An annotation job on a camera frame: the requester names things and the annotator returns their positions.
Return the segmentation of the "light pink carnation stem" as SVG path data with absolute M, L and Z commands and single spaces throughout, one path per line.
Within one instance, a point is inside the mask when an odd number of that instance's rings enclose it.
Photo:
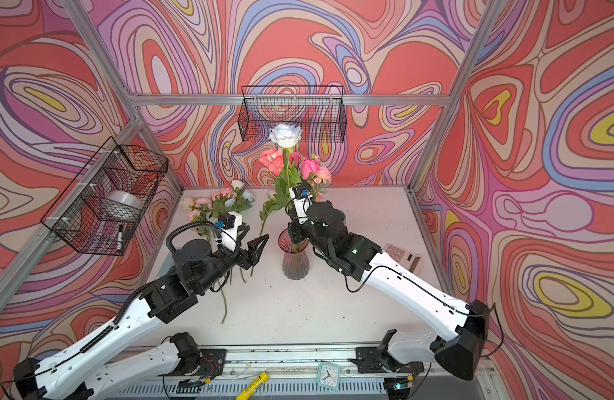
M 329 169 L 321 163 L 319 156 L 313 155 L 312 161 L 316 163 L 316 171 L 313 173 L 312 188 L 317 201 L 322 201 L 328 186 L 332 183 L 332 174 Z

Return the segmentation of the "pink glass vase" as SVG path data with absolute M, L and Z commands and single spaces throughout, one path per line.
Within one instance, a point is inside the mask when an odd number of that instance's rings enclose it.
M 288 229 L 285 229 L 278 238 L 278 245 L 284 253 L 282 270 L 291 280 L 300 280 L 307 276 L 309 271 L 308 255 L 305 253 L 309 241 L 293 243 Z

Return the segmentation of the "dark pink rose stem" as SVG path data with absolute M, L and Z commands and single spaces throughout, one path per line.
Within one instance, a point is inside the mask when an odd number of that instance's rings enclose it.
M 315 184 L 323 183 L 323 178 L 320 176 L 319 171 L 320 161 L 318 158 L 304 158 L 300 163 L 302 179 L 307 182 Z

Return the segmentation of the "salmon pink rose stem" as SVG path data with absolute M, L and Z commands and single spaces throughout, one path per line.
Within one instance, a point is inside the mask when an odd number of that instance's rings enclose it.
M 260 163 L 275 177 L 274 190 L 285 206 L 288 202 L 290 177 L 288 151 L 284 148 L 266 150 L 260 156 Z

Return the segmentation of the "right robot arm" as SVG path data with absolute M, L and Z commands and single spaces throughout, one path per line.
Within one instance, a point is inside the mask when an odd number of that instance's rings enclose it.
M 437 363 L 455 378 L 473 380 L 488 338 L 491 308 L 440 291 L 398 264 L 377 243 L 350 233 L 343 213 L 330 202 L 295 199 L 287 213 L 293 242 L 309 241 L 314 254 L 345 279 L 382 291 L 430 329 L 428 333 L 389 330 L 373 351 L 375 360 L 357 360 L 358 366 L 397 373 L 411 363 Z

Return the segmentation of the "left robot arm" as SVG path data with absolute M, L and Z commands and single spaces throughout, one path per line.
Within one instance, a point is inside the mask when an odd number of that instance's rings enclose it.
M 42 360 L 27 358 L 14 368 L 23 399 L 107 399 L 136 383 L 170 373 L 195 372 L 204 356 L 189 333 L 176 333 L 159 346 L 135 356 L 114 358 L 133 342 L 193 308 L 216 283 L 225 283 L 234 267 L 249 269 L 262 256 L 268 235 L 241 241 L 246 229 L 218 233 L 218 248 L 201 238 L 176 248 L 177 228 L 166 238 L 174 265 L 125 300 L 118 314 L 77 343 Z

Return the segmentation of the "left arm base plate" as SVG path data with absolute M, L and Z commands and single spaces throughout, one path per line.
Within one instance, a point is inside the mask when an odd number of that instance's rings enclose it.
M 225 368 L 227 350 L 224 348 L 201 348 L 200 351 L 183 356 L 179 365 L 166 376 L 195 376 L 215 378 Z

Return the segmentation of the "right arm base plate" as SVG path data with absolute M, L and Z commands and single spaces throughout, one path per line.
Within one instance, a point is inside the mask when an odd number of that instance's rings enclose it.
M 351 358 L 350 362 L 358 368 L 358 372 L 361 374 L 408 373 L 417 376 L 425 370 L 423 363 L 400 363 L 386 350 L 381 350 L 378 347 L 355 348 L 355 358 Z

